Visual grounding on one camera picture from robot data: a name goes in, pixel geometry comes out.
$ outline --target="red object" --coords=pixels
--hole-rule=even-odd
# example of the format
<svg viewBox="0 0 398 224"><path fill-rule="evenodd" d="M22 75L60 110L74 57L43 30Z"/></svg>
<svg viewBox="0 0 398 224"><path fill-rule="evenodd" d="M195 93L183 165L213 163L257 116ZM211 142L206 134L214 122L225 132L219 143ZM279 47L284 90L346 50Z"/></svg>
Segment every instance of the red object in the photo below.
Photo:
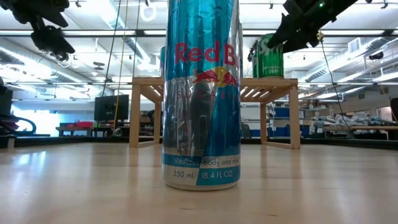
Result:
<svg viewBox="0 0 398 224"><path fill-rule="evenodd" d="M206 82L218 82L217 73L213 70L207 70L205 72L198 73L196 69L193 70L193 75L196 76L194 83L205 80Z"/></svg>
<svg viewBox="0 0 398 224"><path fill-rule="evenodd" d="M76 127L79 128L92 128L94 125L94 122L92 121L78 121L76 122Z"/></svg>
<svg viewBox="0 0 398 224"><path fill-rule="evenodd" d="M222 82L230 86L235 86L236 88L238 87L238 82L229 72L225 74Z"/></svg>

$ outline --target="green can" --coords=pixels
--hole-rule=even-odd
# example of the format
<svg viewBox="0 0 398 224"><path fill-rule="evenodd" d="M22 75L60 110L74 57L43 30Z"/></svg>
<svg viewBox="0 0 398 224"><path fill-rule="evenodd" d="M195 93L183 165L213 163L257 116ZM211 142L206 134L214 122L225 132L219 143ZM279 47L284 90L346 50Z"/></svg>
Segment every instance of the green can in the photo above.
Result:
<svg viewBox="0 0 398 224"><path fill-rule="evenodd" d="M251 62L252 62L253 78L258 78L259 77L259 56L258 56L257 51L255 51Z"/></svg>
<svg viewBox="0 0 398 224"><path fill-rule="evenodd" d="M260 38L258 46L258 76L284 77L284 46L279 44L273 48L267 47L268 41L274 34L266 34Z"/></svg>

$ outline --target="red bull logo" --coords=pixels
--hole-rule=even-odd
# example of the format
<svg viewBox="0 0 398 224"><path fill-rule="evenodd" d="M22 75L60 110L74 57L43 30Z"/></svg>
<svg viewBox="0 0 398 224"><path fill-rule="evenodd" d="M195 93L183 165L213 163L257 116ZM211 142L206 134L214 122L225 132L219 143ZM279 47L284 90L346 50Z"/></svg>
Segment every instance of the red bull logo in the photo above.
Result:
<svg viewBox="0 0 398 224"><path fill-rule="evenodd" d="M175 64L189 62L199 62L204 59L208 62L220 62L220 42L215 41L214 48L208 48L203 50L199 47L193 47L188 50L188 45L184 42L177 43L175 45ZM224 64L225 65L236 65L235 49L232 45L224 44Z"/></svg>
<svg viewBox="0 0 398 224"><path fill-rule="evenodd" d="M193 76L196 77L193 83L206 81L208 83L213 82L218 87L226 87L226 86L235 86L236 88L238 87L238 81L236 80L236 78L233 77L232 74L222 66L215 67L201 73L198 73L198 71L195 69L193 71Z"/></svg>

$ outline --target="red bull can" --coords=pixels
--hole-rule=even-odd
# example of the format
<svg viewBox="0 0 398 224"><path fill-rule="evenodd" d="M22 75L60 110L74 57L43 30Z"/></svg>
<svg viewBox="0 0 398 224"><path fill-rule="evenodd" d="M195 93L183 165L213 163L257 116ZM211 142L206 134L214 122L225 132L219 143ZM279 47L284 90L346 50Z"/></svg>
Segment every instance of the red bull can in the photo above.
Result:
<svg viewBox="0 0 398 224"><path fill-rule="evenodd" d="M238 0L170 0L162 170L184 190L221 190L240 178Z"/></svg>
<svg viewBox="0 0 398 224"><path fill-rule="evenodd" d="M166 47L162 47L160 49L160 68L159 68L160 77L164 77L165 54L166 54Z"/></svg>

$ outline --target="monitor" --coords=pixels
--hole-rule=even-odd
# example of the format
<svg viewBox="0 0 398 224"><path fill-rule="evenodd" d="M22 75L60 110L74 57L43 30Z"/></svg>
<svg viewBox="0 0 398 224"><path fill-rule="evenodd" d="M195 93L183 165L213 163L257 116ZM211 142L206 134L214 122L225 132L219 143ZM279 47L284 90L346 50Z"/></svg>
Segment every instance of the monitor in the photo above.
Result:
<svg viewBox="0 0 398 224"><path fill-rule="evenodd" d="M118 96L104 96L95 98L95 121L114 120ZM129 118L129 95L119 95L117 120Z"/></svg>

